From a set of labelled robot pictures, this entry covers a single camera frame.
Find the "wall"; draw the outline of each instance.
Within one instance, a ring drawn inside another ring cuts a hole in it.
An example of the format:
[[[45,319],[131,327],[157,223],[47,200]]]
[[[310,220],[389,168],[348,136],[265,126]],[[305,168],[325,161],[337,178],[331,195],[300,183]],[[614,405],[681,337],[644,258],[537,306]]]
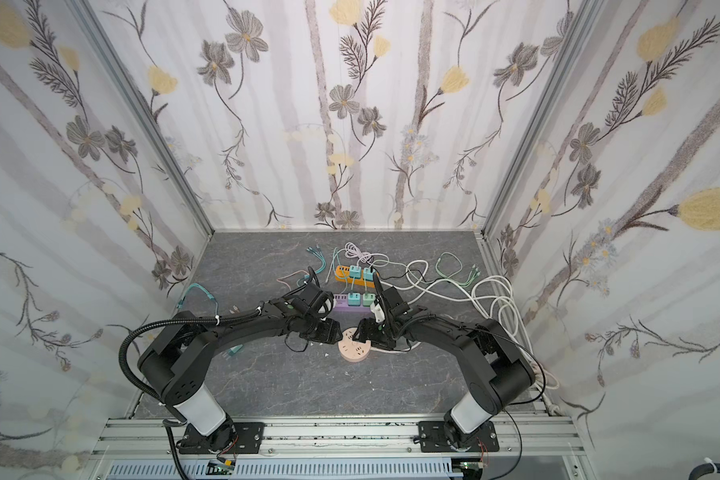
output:
[[[92,1],[213,225],[310,230],[482,227],[579,4],[227,3]]]
[[[76,478],[134,397],[205,242],[159,168],[64,4],[0,2],[0,478]]]
[[[607,2],[540,138],[491,244],[599,478],[720,462],[720,1]]]

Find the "white zip tie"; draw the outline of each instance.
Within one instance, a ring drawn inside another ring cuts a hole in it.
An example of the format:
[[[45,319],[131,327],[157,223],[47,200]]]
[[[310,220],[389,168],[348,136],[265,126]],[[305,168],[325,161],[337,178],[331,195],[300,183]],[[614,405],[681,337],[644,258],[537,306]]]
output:
[[[712,467],[715,469],[715,471],[712,473],[717,473],[717,465],[715,465],[715,463],[711,460],[710,457],[704,457],[704,462],[712,464]]]

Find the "beige extension socket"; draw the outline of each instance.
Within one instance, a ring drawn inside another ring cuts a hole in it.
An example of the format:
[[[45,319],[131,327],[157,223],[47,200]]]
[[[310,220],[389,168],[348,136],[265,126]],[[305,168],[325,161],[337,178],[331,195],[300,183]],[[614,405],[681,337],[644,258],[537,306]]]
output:
[[[366,340],[365,343],[356,342],[352,339],[355,335],[356,327],[344,330],[342,339],[338,342],[338,352],[342,354],[345,360],[349,362],[359,362],[364,360],[371,352],[371,341]]]

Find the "gray marble surface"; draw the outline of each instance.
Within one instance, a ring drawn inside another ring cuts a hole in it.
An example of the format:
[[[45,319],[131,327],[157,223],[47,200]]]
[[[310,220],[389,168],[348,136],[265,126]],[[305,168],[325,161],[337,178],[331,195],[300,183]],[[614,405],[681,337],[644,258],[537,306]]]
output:
[[[457,254],[466,276],[472,264],[486,273],[472,232],[309,232],[309,233],[219,233],[209,243],[194,277],[219,301],[220,313],[253,308],[287,288],[276,278],[305,269],[317,269],[320,262],[306,251],[320,245],[328,266],[320,275],[321,284],[340,293],[344,283],[331,279],[323,283],[334,247],[354,242],[362,250],[383,252],[393,261],[406,264],[423,258],[430,261],[427,278],[436,278],[434,261],[444,251]],[[354,264],[342,258],[342,264]],[[452,259],[441,263],[442,271],[455,270]],[[402,266],[379,269],[383,276],[401,275]],[[295,285],[296,276],[288,279]],[[406,286],[404,279],[391,280]],[[444,295],[459,297],[452,285],[433,288]],[[419,290],[402,292],[406,300]],[[478,321],[480,315],[470,302],[450,302],[426,295],[419,304],[459,321]],[[186,298],[185,310],[197,315],[213,314],[213,302],[198,289]],[[342,329],[356,326],[353,314],[333,313]],[[299,350],[304,340],[291,335],[288,344]],[[344,360],[336,345],[311,344],[305,352],[292,352],[283,337],[250,342],[232,356],[219,355],[211,363],[206,384],[222,408],[231,416],[332,415],[446,412],[465,393],[466,385],[455,358],[429,344],[406,353],[371,352],[365,360]],[[528,409],[530,406],[512,407]],[[142,396],[135,418],[167,415],[149,396]]]

